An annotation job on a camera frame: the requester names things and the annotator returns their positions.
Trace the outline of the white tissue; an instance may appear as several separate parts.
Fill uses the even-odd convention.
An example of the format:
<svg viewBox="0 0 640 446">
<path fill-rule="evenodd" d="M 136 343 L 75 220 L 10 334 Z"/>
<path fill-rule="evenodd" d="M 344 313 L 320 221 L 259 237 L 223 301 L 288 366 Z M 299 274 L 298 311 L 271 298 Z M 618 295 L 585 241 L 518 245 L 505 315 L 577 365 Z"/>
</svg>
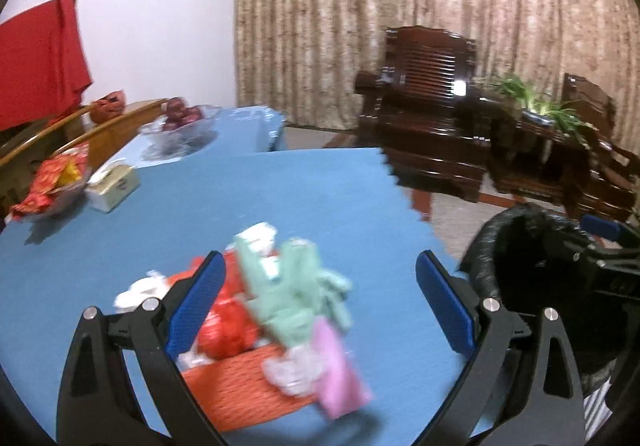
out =
<svg viewBox="0 0 640 446">
<path fill-rule="evenodd" d="M 163 299 L 169 289 L 168 278 L 156 270 L 150 270 L 143 278 L 130 284 L 126 291 L 119 293 L 113 305 L 117 313 L 129 313 L 150 297 Z"/>
</svg>

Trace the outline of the orange foam net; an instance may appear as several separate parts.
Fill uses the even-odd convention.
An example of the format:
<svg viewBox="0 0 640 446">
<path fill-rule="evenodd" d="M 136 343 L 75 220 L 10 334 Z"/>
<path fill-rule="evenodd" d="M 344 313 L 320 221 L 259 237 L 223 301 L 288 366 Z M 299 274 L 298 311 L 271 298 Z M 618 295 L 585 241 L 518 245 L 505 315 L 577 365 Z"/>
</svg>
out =
<svg viewBox="0 0 640 446">
<path fill-rule="evenodd" d="M 227 359 L 183 371 L 186 386 L 218 432 L 257 426 L 313 405 L 316 395 L 285 395 L 262 373 L 262 362 L 283 348 L 268 344 Z"/>
</svg>

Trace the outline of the red plastic bag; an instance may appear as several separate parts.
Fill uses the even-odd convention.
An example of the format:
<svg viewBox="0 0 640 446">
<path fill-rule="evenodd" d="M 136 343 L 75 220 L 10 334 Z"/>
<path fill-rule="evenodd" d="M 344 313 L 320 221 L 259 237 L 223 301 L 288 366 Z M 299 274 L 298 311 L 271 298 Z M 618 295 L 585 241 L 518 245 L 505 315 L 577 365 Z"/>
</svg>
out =
<svg viewBox="0 0 640 446">
<path fill-rule="evenodd" d="M 241 301 L 244 283 L 235 251 L 224 251 L 226 279 L 215 302 L 195 336 L 190 353 L 208 359 L 230 358 L 254 348 L 259 336 L 258 325 Z"/>
</svg>

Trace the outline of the pink plastic bag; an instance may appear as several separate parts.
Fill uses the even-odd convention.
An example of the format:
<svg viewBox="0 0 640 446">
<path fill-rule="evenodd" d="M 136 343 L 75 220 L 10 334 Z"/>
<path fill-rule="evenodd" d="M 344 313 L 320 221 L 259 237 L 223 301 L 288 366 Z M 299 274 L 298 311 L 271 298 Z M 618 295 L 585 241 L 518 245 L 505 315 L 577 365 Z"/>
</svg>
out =
<svg viewBox="0 0 640 446">
<path fill-rule="evenodd" d="M 320 356 L 323 372 L 314 382 L 320 407 L 336 420 L 359 410 L 372 400 L 372 393 L 352 366 L 342 338 L 326 317 L 314 321 L 311 346 Z"/>
</svg>

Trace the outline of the small white tissue wad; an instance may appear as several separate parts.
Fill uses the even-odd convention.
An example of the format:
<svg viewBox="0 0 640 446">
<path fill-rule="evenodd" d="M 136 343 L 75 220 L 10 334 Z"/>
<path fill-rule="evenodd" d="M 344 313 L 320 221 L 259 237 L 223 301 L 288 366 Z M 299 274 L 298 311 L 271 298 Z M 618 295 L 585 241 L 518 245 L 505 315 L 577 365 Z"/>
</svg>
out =
<svg viewBox="0 0 640 446">
<path fill-rule="evenodd" d="M 288 396 L 307 397 L 316 392 L 324 363 L 310 344 L 288 348 L 280 357 L 266 358 L 262 373 L 266 380 Z"/>
</svg>

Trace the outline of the green rubber glove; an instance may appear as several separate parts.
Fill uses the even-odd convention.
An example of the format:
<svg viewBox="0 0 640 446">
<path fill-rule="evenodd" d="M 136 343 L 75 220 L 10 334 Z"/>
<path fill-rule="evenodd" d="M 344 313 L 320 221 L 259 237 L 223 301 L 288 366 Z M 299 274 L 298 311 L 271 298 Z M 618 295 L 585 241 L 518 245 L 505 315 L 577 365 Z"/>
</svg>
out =
<svg viewBox="0 0 640 446">
<path fill-rule="evenodd" d="M 269 273 L 265 256 L 234 238 L 234 251 L 244 285 L 243 304 L 270 337 L 284 348 L 311 341 L 314 322 L 329 319 L 341 333 L 352 328 L 346 306 L 352 281 L 322 266 L 318 247 L 311 241 L 289 239 L 273 256 L 275 273 Z"/>
</svg>

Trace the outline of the white plastic bag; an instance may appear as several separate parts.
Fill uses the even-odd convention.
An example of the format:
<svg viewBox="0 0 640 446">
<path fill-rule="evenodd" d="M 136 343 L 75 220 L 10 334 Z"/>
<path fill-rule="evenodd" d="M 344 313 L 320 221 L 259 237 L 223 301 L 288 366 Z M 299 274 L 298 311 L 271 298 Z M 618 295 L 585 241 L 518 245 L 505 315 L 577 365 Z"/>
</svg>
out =
<svg viewBox="0 0 640 446">
<path fill-rule="evenodd" d="M 259 256 L 268 256 L 276 243 L 277 228 L 266 221 L 239 232 L 235 239 L 242 241 L 253 253 Z"/>
</svg>

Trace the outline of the black lined trash bin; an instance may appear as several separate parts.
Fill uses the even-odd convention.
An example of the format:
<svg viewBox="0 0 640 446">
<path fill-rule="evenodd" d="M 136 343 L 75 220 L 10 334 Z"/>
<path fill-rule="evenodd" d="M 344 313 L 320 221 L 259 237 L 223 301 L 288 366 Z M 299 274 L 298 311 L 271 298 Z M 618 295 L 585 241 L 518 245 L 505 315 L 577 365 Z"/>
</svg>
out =
<svg viewBox="0 0 640 446">
<path fill-rule="evenodd" d="M 612 374 L 631 336 L 630 316 L 597 309 L 580 280 L 567 236 L 587 236 L 608 249 L 620 246 L 580 228 L 580 221 L 536 204 L 519 204 L 485 223 L 466 249 L 459 268 L 482 299 L 534 316 L 555 309 L 570 339 L 582 390 L 591 394 Z"/>
</svg>

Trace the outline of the dark wooden side table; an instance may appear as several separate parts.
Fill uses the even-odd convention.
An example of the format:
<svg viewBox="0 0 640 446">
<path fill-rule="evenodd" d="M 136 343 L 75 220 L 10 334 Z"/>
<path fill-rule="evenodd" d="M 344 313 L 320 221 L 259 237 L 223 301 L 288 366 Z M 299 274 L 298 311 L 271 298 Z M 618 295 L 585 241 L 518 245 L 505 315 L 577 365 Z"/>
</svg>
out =
<svg viewBox="0 0 640 446">
<path fill-rule="evenodd" d="M 558 128 L 526 117 L 491 122 L 488 172 L 503 193 L 573 205 L 588 184 L 588 150 Z"/>
</svg>

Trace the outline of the beige tissue box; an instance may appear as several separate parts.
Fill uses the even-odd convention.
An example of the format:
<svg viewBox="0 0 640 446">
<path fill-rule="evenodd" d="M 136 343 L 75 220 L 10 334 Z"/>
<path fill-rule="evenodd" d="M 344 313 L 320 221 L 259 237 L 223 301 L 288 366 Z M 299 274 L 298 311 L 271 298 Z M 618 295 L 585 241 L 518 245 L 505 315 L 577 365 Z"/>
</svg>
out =
<svg viewBox="0 0 640 446">
<path fill-rule="evenodd" d="M 137 171 L 124 160 L 105 164 L 89 178 L 86 197 L 89 205 L 110 213 L 140 186 Z"/>
</svg>

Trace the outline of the red snack packets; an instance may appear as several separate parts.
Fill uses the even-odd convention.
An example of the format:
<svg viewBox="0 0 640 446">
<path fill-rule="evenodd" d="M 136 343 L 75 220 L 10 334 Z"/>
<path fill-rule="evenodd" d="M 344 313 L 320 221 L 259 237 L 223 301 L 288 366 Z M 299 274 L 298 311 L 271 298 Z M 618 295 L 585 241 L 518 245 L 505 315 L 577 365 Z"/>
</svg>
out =
<svg viewBox="0 0 640 446">
<path fill-rule="evenodd" d="M 81 180 L 86 167 L 90 166 L 88 156 L 88 143 L 81 143 L 44 161 L 24 200 L 11 207 L 12 218 L 20 221 L 25 214 L 42 213 L 52 204 L 55 190 Z"/>
</svg>

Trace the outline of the red ornament on cabinet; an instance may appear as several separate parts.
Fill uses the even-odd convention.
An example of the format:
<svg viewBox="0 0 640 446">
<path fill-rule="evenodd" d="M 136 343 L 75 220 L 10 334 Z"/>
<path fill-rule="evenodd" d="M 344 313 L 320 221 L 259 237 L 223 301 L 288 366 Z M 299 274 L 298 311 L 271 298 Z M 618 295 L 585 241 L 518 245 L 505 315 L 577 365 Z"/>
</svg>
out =
<svg viewBox="0 0 640 446">
<path fill-rule="evenodd" d="M 89 117 L 93 124 L 101 125 L 120 117 L 125 108 L 126 94 L 122 90 L 115 90 L 92 102 Z"/>
</svg>

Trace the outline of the dark red apple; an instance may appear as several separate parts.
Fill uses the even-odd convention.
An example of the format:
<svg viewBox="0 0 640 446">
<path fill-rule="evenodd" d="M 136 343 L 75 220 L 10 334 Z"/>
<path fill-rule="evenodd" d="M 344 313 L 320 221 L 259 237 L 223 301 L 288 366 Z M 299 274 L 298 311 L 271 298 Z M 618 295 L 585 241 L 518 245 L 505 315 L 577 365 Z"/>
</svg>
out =
<svg viewBox="0 0 640 446">
<path fill-rule="evenodd" d="M 166 120 L 162 127 L 164 132 L 190 125 L 203 118 L 202 110 L 198 106 L 188 106 L 186 100 L 180 97 L 170 98 L 165 103 Z"/>
</svg>

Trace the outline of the red cloth over television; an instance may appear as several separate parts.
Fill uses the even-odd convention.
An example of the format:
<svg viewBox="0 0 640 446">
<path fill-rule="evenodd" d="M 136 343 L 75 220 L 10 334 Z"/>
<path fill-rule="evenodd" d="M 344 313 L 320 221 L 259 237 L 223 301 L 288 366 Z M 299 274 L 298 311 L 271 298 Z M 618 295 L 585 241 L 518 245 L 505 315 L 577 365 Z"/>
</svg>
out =
<svg viewBox="0 0 640 446">
<path fill-rule="evenodd" d="M 92 84 L 76 0 L 49 0 L 1 24 L 1 128 L 79 106 Z"/>
</svg>

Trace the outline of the beige patterned curtain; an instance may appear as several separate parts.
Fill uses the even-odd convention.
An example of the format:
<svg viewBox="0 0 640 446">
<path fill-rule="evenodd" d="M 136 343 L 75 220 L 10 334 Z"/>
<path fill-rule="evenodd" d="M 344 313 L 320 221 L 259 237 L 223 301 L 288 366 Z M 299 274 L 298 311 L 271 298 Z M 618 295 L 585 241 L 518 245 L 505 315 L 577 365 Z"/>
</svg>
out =
<svg viewBox="0 0 640 446">
<path fill-rule="evenodd" d="M 478 75 L 513 73 L 553 97 L 565 74 L 588 78 L 615 99 L 615 139 L 638 149 L 635 0 L 236 0 L 239 102 L 351 128 L 357 72 L 378 68 L 386 28 L 405 25 L 473 39 Z"/>
</svg>

